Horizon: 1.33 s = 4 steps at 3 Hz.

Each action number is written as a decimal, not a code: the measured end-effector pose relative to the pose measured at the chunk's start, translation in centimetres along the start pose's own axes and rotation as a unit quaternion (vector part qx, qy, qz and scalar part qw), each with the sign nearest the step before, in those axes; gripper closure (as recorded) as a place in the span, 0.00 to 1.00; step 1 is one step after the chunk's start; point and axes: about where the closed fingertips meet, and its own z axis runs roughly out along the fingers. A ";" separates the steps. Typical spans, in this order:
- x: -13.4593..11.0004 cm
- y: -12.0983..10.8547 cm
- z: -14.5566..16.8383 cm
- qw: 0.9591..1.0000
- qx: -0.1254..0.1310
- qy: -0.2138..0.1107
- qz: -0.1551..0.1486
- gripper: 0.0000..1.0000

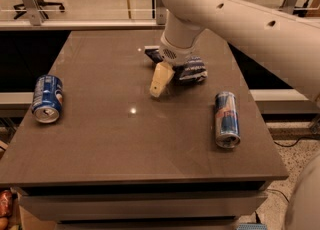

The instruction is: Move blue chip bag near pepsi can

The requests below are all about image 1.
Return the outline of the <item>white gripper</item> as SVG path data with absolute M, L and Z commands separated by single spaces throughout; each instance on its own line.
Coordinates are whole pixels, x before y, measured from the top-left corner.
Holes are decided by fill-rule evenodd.
M 158 63 L 154 70 L 151 86 L 149 89 L 150 94 L 153 97 L 159 97 L 165 90 L 166 86 L 172 80 L 175 71 L 173 70 L 171 65 L 180 66 L 185 64 L 191 57 L 193 51 L 194 46 L 191 46 L 189 48 L 179 48 L 176 45 L 170 44 L 164 35 L 161 36 L 159 53 L 164 61 Z

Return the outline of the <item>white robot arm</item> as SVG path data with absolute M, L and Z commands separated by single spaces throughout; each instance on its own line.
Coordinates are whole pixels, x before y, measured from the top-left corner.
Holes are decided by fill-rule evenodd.
M 320 100 L 320 26 L 242 0 L 162 0 L 168 19 L 160 42 L 167 65 L 184 64 L 209 29 L 313 103 Z

